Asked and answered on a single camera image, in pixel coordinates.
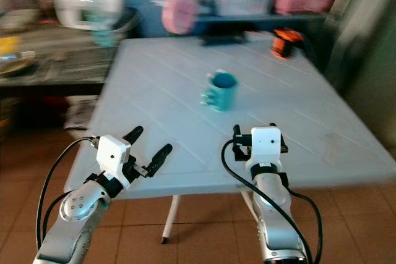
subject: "tiled floor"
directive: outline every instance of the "tiled floor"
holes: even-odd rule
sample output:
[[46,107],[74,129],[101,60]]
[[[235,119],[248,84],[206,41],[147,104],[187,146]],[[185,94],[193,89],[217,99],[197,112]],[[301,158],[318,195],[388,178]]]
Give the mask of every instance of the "tiled floor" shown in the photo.
[[[11,135],[1,144],[0,263],[32,262],[41,185],[71,141],[64,131],[52,129]],[[45,205],[61,193],[75,153],[55,171]],[[396,263],[396,182],[300,192],[317,202],[323,216],[321,263]],[[170,201],[165,197],[114,202],[84,263],[262,263],[255,222],[240,195],[182,197],[170,241],[161,245]],[[314,250],[314,213],[297,200],[292,211]]]

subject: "teal mug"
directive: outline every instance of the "teal mug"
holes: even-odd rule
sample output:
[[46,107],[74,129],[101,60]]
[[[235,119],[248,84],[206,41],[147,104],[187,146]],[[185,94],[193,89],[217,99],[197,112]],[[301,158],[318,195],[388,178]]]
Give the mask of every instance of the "teal mug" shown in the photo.
[[232,108],[235,100],[238,81],[236,77],[223,70],[217,70],[208,75],[209,87],[202,92],[201,103],[216,111],[226,111]]

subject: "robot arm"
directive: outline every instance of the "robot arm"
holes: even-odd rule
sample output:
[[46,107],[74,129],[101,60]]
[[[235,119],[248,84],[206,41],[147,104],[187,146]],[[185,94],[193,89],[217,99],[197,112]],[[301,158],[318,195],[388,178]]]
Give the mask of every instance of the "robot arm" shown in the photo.
[[101,174],[91,174],[80,188],[65,197],[58,218],[43,239],[33,264],[83,262],[92,234],[112,199],[122,190],[127,190],[139,176],[152,177],[172,151],[172,146],[167,144],[147,167],[137,165],[129,153],[142,132],[143,128],[138,126],[122,140],[110,135],[94,139]]
[[[241,135],[239,126],[235,126],[233,144],[235,159],[246,161],[245,170],[251,173],[253,184],[291,218],[291,197],[284,186],[285,173],[280,162],[280,154],[288,148],[280,130],[272,124],[255,127],[251,134]],[[249,148],[247,155],[240,146]],[[252,204],[258,218],[264,264],[307,263],[304,245],[291,224],[259,194],[254,193]]]

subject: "white table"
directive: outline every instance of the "white table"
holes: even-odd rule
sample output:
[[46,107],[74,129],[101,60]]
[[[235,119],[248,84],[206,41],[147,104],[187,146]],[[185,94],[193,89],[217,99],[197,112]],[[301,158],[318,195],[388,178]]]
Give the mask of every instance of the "white table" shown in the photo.
[[[166,143],[173,151],[152,179],[140,178],[120,198],[237,192],[240,183],[220,162],[233,126],[244,133],[275,122],[289,153],[281,156],[291,186],[378,181],[396,175],[392,157],[300,52],[287,61],[270,53],[271,38],[245,45],[202,47],[196,38],[151,38],[122,43],[93,115],[95,135],[119,137],[135,126],[144,133],[132,146],[148,164]],[[207,73],[232,72],[240,86],[232,111],[200,104]],[[84,145],[65,190],[98,173],[96,150]],[[243,163],[231,167],[246,179]]]

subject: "table leg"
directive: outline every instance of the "table leg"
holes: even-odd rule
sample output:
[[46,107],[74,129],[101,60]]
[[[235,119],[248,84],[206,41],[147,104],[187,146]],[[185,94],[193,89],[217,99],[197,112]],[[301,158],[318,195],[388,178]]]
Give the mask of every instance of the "table leg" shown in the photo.
[[253,210],[253,203],[252,200],[250,199],[249,193],[247,191],[241,191],[241,195],[243,200],[245,201],[247,207],[249,208],[250,212],[252,213],[254,219],[256,220],[256,222],[259,221],[259,219],[257,219],[256,213]]
[[172,230],[172,224],[178,212],[180,195],[174,195],[172,198],[171,208],[169,209],[168,217],[166,219],[165,227],[163,228],[161,244],[168,242],[168,237]]

